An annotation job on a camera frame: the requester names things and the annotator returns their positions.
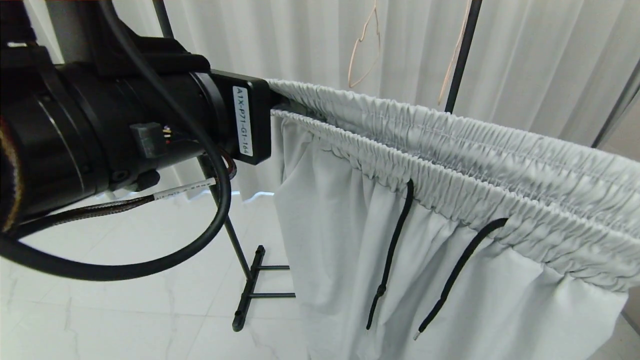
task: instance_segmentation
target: white label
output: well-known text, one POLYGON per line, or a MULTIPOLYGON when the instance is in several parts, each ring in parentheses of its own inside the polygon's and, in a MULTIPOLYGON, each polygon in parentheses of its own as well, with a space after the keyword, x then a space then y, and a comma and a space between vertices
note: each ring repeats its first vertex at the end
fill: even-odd
POLYGON ((240 86, 234 86, 233 90, 240 153, 247 156, 253 156, 251 117, 249 116, 249 92, 246 88, 241 88, 240 86))

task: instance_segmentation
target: black drawstring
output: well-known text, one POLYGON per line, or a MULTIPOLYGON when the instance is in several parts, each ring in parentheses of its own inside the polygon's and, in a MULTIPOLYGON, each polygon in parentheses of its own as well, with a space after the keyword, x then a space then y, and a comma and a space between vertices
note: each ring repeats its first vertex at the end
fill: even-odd
POLYGON ((471 240, 469 245, 467 245, 467 248, 462 253, 462 256, 460 256, 458 263, 456 263, 456 266, 453 268, 451 275, 449 275, 447 282, 444 284, 444 289, 442 289, 442 292, 440 294, 440 300, 438 300, 438 302, 435 304, 433 309, 431 309, 431 312, 429 312, 427 317, 420 324, 420 327, 418 328, 418 332, 416 332, 415 336, 413 337, 414 340, 417 340, 418 336, 420 336, 420 334, 422 334, 424 329, 426 329, 427 326, 429 326, 429 324, 433 321, 433 319, 435 319, 436 315, 444 305, 445 301, 447 301, 449 292, 451 291, 451 288, 453 287, 454 282, 456 282, 458 275, 462 271, 462 268, 465 266, 469 258, 471 258, 471 255, 474 253, 478 245, 480 245, 480 243, 484 240, 484 238, 487 237, 492 231, 503 227, 504 224, 506 224, 506 222, 507 222, 506 218, 500 218, 490 222, 489 224, 486 224, 476 234, 473 240, 471 240))
POLYGON ((371 328, 371 322, 373 321, 373 314, 376 312, 376 305, 378 305, 378 299, 380 299, 382 295, 385 294, 385 291, 387 290, 387 281, 389 280, 389 272, 391 271, 391 261, 394 258, 396 245, 398 244, 398 239, 400 238, 400 231, 402 231, 402 226, 404 224, 404 221, 406 220, 407 215, 409 214, 409 209, 411 208, 412 202, 413 202, 413 181, 409 179, 409 182, 406 184, 406 200, 404 202, 404 207, 402 208, 402 212, 400 213, 400 218, 398 218, 398 223, 396 224, 396 229, 394 230, 394 234, 391 237, 391 244, 389 244, 389 250, 387 251, 387 261, 385 262, 385 271, 382 273, 382 281, 380 282, 380 286, 378 286, 376 295, 373 297, 373 303, 371 304, 371 309, 369 310, 367 330, 371 328))

